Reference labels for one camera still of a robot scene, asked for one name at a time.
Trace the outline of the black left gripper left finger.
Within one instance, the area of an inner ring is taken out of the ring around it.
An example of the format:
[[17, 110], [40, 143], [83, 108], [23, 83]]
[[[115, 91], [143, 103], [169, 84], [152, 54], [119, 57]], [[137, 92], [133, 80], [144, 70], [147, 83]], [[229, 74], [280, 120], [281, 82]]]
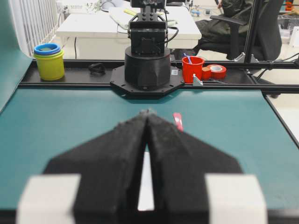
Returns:
[[77, 224], [129, 224], [137, 211], [147, 114], [53, 157], [44, 174], [80, 174]]

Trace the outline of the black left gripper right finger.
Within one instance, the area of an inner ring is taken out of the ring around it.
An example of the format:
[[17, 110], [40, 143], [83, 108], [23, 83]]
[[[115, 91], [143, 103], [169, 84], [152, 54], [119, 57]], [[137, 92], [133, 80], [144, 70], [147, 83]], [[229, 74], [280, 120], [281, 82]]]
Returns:
[[149, 135], [155, 211], [162, 224], [207, 224], [206, 173], [241, 174], [237, 159], [150, 114]]

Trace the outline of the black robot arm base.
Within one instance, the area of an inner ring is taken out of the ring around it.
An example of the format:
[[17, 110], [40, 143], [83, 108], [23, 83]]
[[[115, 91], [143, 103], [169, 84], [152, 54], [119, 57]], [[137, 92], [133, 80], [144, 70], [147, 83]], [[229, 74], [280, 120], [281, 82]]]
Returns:
[[165, 10], [166, 1], [132, 0], [130, 5], [140, 12], [128, 23], [131, 45], [125, 50], [124, 65], [113, 69], [110, 84], [134, 96], [166, 95], [184, 85], [166, 47], [168, 22], [157, 13]]

